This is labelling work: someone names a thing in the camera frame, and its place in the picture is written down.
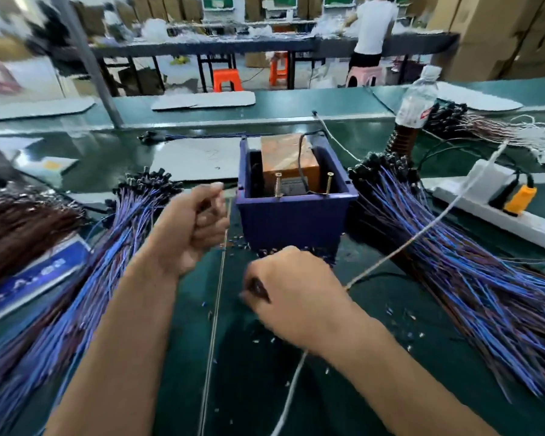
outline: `black shorts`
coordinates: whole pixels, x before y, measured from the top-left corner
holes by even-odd
[[[353,52],[349,60],[349,70],[352,67],[377,67],[381,60],[381,53],[377,55],[364,55],[363,53]]]

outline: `blue plastic bin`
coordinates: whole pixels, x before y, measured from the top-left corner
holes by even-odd
[[[358,193],[325,136],[307,138],[321,175],[334,173],[332,192],[327,196],[251,197],[250,150],[246,139],[240,141],[236,205],[245,240],[254,251],[290,245],[329,250],[339,246],[347,209]]]

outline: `blue label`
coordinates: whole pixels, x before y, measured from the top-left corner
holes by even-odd
[[[79,237],[63,242],[0,286],[0,318],[36,298],[85,262],[89,247]]]

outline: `bottle cap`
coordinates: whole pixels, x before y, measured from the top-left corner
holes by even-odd
[[[442,73],[442,67],[438,67],[437,65],[425,65],[422,69],[420,78],[425,80],[437,80],[440,73]]]

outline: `orange box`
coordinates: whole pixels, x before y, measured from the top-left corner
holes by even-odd
[[[260,149],[263,157],[264,191],[274,195],[276,173],[281,173],[281,193],[285,196],[305,194],[305,187],[299,175],[299,138],[301,134],[263,136],[260,139]],[[312,152],[307,137],[303,138],[301,151],[301,169],[303,176],[314,192],[320,192],[319,162]]]

